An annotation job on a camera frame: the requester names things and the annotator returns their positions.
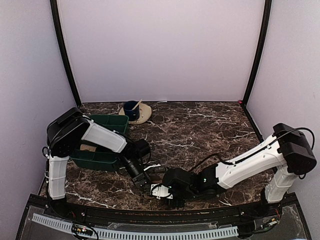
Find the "green plastic divided tray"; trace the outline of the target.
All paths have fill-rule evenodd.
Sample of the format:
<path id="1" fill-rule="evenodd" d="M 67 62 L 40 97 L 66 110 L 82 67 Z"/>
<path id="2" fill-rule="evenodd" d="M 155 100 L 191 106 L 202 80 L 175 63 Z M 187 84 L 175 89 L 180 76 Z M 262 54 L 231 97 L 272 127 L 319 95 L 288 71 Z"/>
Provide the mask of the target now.
<path id="1" fill-rule="evenodd" d="M 129 118 L 125 115 L 110 115 L 110 114 L 93 114 L 89 116 L 94 122 L 102 125 L 110 130 L 115 130 L 121 134 L 126 135 L 129 131 Z M 80 145 L 86 144 L 96 146 L 96 152 L 81 151 Z M 91 142 L 82 141 L 70 155 L 70 159 L 77 165 L 77 167 L 116 172 L 121 167 L 121 162 L 117 153 Z"/>

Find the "striped cream red sock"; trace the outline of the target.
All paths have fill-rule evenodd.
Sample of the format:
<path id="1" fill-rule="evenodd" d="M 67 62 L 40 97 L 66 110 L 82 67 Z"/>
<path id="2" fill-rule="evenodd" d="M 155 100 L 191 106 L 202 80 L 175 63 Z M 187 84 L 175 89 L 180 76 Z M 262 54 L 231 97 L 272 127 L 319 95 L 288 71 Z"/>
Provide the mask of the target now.
<path id="1" fill-rule="evenodd" d="M 88 145 L 88 144 L 81 144 L 79 150 L 87 151 L 87 152 L 96 152 L 97 147 L 93 145 Z"/>

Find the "tan brown sock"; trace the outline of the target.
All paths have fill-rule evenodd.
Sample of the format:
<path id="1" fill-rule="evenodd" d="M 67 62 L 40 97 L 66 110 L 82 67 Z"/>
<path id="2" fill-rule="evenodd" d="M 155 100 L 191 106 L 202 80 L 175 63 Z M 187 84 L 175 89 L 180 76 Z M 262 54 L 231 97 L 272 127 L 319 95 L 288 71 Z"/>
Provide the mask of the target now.
<path id="1" fill-rule="evenodd" d="M 154 184 L 159 184 L 159 183 L 162 182 L 162 177 L 159 176 L 159 175 L 151 175 L 151 176 L 150 176 L 150 180 L 151 180 L 151 182 L 154 183 Z"/>

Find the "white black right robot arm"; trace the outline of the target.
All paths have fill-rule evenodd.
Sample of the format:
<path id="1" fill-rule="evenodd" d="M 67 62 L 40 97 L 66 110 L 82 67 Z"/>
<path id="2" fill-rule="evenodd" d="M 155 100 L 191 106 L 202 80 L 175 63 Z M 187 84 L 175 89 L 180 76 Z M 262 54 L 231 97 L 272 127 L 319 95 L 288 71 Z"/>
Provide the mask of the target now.
<path id="1" fill-rule="evenodd" d="M 278 123 L 273 126 L 273 134 L 237 157 L 223 160 L 219 153 L 214 153 L 219 163 L 199 173 L 182 168 L 169 169 L 162 179 L 162 187 L 174 200 L 215 198 L 250 177 L 277 168 L 262 192 L 263 200 L 255 205 L 255 213 L 266 217 L 294 181 L 298 177 L 304 178 L 317 165 L 314 144 L 308 142 L 305 131 L 309 128 L 292 128 Z"/>

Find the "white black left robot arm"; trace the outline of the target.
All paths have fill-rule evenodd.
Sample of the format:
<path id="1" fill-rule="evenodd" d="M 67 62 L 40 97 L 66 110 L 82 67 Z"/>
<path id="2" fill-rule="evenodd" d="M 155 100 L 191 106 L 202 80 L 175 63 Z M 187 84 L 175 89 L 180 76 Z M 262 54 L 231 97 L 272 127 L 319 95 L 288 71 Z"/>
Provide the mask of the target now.
<path id="1" fill-rule="evenodd" d="M 62 200 L 66 196 L 69 159 L 92 170 L 116 172 L 123 166 L 141 190 L 151 183 L 143 163 L 143 157 L 151 152 L 150 146 L 144 139 L 129 139 L 128 130 L 126 115 L 86 116 L 77 107 L 48 125 L 44 148 L 48 159 L 46 178 L 48 195 L 53 200 L 50 208 L 58 217 L 67 218 L 71 213 L 70 206 Z"/>

